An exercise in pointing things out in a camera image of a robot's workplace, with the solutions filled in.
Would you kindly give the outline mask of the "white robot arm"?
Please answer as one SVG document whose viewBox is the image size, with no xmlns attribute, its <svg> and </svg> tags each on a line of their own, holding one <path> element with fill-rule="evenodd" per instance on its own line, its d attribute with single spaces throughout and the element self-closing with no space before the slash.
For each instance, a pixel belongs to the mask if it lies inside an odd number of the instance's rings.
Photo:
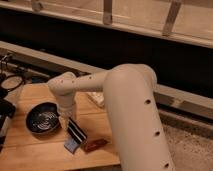
<svg viewBox="0 0 213 171">
<path fill-rule="evenodd" d="M 157 77 L 144 64 L 123 64 L 48 81 L 63 117 L 74 117 L 77 91 L 101 91 L 123 171 L 175 171 L 154 98 Z"/>
</svg>

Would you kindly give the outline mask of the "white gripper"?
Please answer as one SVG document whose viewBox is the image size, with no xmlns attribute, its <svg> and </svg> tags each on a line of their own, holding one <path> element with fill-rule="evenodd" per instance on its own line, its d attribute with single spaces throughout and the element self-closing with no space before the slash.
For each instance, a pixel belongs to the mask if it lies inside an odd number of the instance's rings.
<svg viewBox="0 0 213 171">
<path fill-rule="evenodd" d="M 68 131 L 71 137 L 78 143 L 82 144 L 87 140 L 87 135 L 84 131 L 73 121 L 76 120 L 77 105 L 73 103 L 69 107 L 57 106 L 59 114 L 59 122 L 64 131 Z"/>
</svg>

